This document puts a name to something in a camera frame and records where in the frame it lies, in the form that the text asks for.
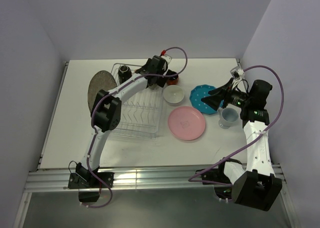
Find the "blue polka dot plate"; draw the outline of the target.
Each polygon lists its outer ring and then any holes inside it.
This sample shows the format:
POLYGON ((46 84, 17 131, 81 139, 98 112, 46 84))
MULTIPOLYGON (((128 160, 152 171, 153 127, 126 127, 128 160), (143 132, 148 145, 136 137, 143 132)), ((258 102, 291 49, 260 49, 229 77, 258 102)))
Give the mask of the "blue polka dot plate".
POLYGON ((216 115, 218 112, 202 101, 202 98, 209 96, 209 91, 216 87, 208 84, 197 85, 191 90, 189 100, 193 108, 205 115, 216 115))

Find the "light blue footed cup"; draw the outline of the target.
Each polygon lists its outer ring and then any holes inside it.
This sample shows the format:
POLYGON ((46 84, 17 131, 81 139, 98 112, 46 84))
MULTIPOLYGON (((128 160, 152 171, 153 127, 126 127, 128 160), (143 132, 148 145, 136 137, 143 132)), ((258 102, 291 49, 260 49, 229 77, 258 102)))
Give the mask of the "light blue footed cup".
POLYGON ((219 108, 217 110, 219 115, 218 124, 222 129, 229 129, 235 126, 239 121, 239 114, 233 108, 219 108))

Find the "black mug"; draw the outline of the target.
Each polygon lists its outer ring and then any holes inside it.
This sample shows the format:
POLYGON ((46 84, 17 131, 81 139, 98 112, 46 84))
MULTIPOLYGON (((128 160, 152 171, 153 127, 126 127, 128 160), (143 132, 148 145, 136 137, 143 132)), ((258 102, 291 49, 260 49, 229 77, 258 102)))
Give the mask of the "black mug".
POLYGON ((119 78, 119 83, 123 84, 126 82, 128 79, 132 77, 132 71, 129 66, 127 65, 122 65, 118 69, 118 78, 119 78))

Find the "speckled grey plate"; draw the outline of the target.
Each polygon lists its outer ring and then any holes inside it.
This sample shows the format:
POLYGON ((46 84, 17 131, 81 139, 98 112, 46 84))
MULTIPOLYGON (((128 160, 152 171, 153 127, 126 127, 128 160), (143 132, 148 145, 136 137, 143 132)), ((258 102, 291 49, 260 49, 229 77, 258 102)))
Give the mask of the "speckled grey plate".
POLYGON ((117 82, 110 72, 106 70, 97 72, 90 80, 88 86, 87 103, 89 110, 93 109, 94 101, 100 90, 109 91, 115 87, 117 87, 117 82))

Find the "small olive green cup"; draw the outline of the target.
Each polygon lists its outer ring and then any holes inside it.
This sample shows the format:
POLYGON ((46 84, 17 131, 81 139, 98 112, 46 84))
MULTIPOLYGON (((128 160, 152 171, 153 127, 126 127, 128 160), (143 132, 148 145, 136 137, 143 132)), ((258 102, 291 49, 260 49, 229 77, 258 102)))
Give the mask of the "small olive green cup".
POLYGON ((149 87, 149 89, 150 90, 157 90, 158 89, 158 86, 156 85, 156 84, 154 84, 154 85, 151 85, 150 87, 149 87))

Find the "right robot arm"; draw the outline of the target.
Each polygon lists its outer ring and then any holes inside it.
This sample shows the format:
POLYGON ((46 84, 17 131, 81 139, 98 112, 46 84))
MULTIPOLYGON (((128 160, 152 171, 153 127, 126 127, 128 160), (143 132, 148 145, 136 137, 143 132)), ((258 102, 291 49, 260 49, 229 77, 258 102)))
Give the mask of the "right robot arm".
POLYGON ((277 178, 270 158, 267 127, 269 113, 265 109, 272 85, 264 80, 254 81, 249 92, 236 88, 231 78, 226 84, 209 91, 202 101, 219 114, 227 111, 228 105, 241 109, 240 119, 245 133, 247 164, 243 167, 239 160, 228 158, 201 175, 210 182, 230 186, 230 191, 220 193, 219 198, 228 198, 235 204, 269 211, 282 189, 282 180, 277 178))

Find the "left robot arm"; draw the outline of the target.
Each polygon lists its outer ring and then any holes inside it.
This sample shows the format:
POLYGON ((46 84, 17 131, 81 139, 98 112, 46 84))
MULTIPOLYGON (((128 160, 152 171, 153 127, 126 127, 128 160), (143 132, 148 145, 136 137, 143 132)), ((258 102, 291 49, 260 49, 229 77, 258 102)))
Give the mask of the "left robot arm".
POLYGON ((86 188, 98 183, 98 170, 105 143, 121 121, 122 105, 135 94, 150 88, 164 87, 173 77, 168 68, 171 57, 163 51, 160 55, 148 58, 146 63, 132 71, 123 64, 117 70, 118 80, 107 71, 100 71, 91 79, 88 89, 92 140, 82 160, 75 168, 76 178, 86 188))

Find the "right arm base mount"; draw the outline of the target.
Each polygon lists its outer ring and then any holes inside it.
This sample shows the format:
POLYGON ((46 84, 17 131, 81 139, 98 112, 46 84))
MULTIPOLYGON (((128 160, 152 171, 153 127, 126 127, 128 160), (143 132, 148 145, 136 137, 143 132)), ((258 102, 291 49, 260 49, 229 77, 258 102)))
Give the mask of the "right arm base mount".
MULTIPOLYGON (((219 168, 213 168, 200 176, 201 180, 231 185, 230 179, 219 168)), ((219 201, 226 203, 232 200, 232 188, 230 186, 219 186, 214 188, 214 194, 219 201)))

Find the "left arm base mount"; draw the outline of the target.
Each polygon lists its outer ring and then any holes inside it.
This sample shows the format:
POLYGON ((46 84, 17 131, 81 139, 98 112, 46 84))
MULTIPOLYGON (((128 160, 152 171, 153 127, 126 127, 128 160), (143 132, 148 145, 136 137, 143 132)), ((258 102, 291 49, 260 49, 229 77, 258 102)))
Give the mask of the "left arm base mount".
POLYGON ((98 201, 102 188, 107 188, 97 178, 90 173, 88 179, 83 179, 76 172, 72 172, 69 176, 67 188, 70 190, 78 190, 78 199, 80 202, 91 205, 98 201))

